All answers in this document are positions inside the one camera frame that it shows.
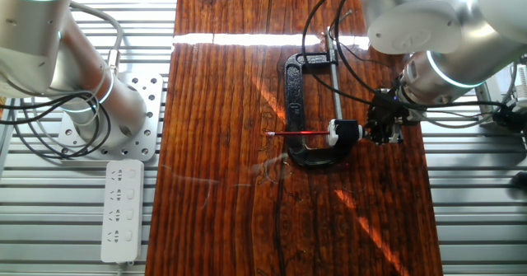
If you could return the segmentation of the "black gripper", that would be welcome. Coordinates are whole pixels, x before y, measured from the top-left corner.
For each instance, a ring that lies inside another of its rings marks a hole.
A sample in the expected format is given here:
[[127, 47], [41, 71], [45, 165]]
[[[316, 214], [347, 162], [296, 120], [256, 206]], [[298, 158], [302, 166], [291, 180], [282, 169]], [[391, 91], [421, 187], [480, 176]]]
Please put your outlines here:
[[419, 122], [420, 120], [399, 101], [395, 89], [377, 89], [367, 111], [365, 138], [377, 145], [385, 144], [383, 125], [388, 125], [386, 142], [401, 144], [403, 143], [401, 125], [414, 126]]

